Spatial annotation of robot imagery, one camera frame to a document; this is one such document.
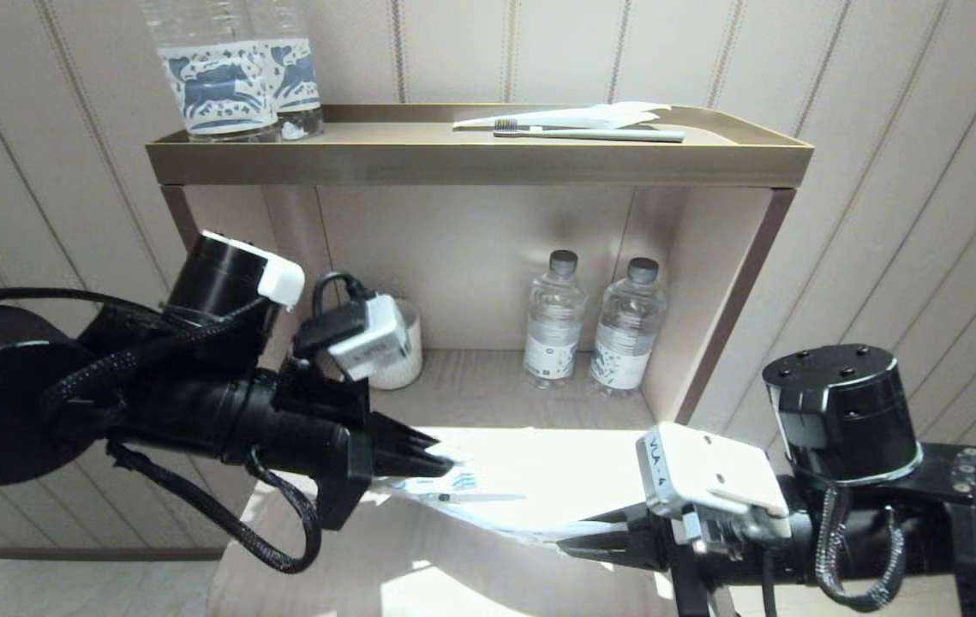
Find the white toothbrush black bristles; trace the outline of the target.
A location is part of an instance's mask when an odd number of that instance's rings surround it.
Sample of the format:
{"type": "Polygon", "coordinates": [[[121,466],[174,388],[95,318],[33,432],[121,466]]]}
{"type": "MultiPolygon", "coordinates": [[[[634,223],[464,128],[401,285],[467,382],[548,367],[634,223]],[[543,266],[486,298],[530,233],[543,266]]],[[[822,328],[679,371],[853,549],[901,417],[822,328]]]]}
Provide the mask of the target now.
{"type": "Polygon", "coordinates": [[[450,505],[467,505],[482,503],[500,503],[501,501],[522,501],[526,500],[523,494],[512,493],[428,493],[422,496],[422,500],[428,503],[441,503],[450,505]]]}

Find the blue patterned zip pouch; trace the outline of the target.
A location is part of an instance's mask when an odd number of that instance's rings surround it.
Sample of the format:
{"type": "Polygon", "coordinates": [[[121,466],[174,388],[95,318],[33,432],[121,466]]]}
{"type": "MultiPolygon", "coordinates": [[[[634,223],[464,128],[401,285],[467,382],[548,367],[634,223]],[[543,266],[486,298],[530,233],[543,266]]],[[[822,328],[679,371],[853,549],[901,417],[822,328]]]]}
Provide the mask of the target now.
{"type": "Polygon", "coordinates": [[[565,496],[560,493],[560,485],[524,469],[522,459],[510,461],[456,442],[443,442],[428,452],[455,461],[452,471],[437,479],[382,477],[373,480],[370,493],[413,501],[459,522],[530,546],[550,546],[573,536],[593,535],[590,525],[580,522],[585,516],[567,516],[561,511],[565,496]],[[423,495],[438,492],[523,494],[526,500],[467,505],[422,500],[423,495]]]}

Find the white ribbed mug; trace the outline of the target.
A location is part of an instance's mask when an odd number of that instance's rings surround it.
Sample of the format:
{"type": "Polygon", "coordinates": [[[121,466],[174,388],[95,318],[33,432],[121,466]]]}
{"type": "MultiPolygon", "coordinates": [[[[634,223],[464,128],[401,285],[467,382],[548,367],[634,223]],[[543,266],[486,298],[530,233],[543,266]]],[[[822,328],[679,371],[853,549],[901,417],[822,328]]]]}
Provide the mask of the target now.
{"type": "Polygon", "coordinates": [[[420,309],[405,298],[395,297],[395,303],[408,333],[408,355],[393,366],[373,374],[369,378],[371,389],[395,391],[405,389],[416,382],[422,371],[422,316],[420,309]]]}

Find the small clear water bottle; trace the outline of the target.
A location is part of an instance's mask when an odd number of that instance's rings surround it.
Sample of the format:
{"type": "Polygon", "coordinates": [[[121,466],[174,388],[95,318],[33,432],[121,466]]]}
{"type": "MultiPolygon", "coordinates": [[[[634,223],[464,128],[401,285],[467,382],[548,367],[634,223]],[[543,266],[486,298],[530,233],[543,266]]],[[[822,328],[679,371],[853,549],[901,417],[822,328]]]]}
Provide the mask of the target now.
{"type": "Polygon", "coordinates": [[[572,378],[589,293],[578,277],[578,255],[551,253],[548,270],[528,294],[525,371],[538,389],[560,389],[572,378]]]}
{"type": "Polygon", "coordinates": [[[656,284],[659,270],[651,258],[633,258],[625,277],[602,293],[589,367],[602,396],[628,398],[641,386],[668,311],[667,293],[656,284]]]}

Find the beige wooden shelf unit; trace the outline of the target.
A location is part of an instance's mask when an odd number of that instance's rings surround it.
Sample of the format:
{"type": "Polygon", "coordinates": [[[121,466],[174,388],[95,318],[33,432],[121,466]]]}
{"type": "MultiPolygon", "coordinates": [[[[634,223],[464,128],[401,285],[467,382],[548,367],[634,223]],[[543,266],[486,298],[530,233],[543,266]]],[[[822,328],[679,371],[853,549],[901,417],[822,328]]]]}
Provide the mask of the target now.
{"type": "Polygon", "coordinates": [[[147,144],[185,245],[203,228],[258,243],[310,277],[350,271],[422,312],[416,383],[375,395],[410,424],[629,429],[688,419],[804,182],[813,145],[730,114],[680,106],[656,127],[680,144],[496,137],[456,130],[494,105],[332,105],[290,143],[147,144]],[[592,297],[577,375],[526,378],[530,282],[555,249],[592,297]],[[669,296],[638,393],[590,382],[602,293],[628,262],[659,263],[669,296]]]}

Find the pale toothbrush brown bristles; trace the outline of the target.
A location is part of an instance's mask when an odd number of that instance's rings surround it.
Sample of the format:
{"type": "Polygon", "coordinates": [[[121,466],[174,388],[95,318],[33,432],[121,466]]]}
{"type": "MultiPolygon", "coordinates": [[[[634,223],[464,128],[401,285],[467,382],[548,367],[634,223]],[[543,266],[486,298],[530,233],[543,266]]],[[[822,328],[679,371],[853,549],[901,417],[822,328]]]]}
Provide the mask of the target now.
{"type": "Polygon", "coordinates": [[[672,143],[685,141],[680,130],[659,129],[545,129],[519,125],[512,118],[496,120],[492,136],[506,138],[560,138],[560,140],[624,141],[625,143],[672,143]]]}

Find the large bottle blue print label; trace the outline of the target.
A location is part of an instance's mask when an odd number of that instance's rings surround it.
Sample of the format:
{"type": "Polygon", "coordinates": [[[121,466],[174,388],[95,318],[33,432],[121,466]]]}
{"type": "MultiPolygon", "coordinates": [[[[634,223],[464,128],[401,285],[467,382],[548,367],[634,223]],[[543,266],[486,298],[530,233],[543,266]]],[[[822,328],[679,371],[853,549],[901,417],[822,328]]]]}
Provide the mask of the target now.
{"type": "Polygon", "coordinates": [[[277,114],[246,0],[136,3],[190,140],[271,140],[277,114]]]}
{"type": "Polygon", "coordinates": [[[279,139],[302,141],[319,135],[323,110],[303,0],[246,0],[246,8],[260,43],[279,139]]]}

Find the white paper wrapper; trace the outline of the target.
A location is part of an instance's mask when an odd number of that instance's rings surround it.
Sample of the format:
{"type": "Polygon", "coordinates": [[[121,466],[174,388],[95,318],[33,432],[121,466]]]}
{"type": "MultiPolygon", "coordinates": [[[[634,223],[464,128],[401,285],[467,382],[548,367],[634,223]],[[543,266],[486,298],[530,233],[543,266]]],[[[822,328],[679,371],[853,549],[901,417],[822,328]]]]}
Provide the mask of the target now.
{"type": "Polygon", "coordinates": [[[519,128],[543,129],[621,129],[659,118],[662,111],[672,111],[671,105],[626,101],[601,103],[586,108],[551,109],[546,111],[500,112],[495,116],[465,118],[452,122],[452,130],[491,130],[498,121],[514,121],[519,128]]]}

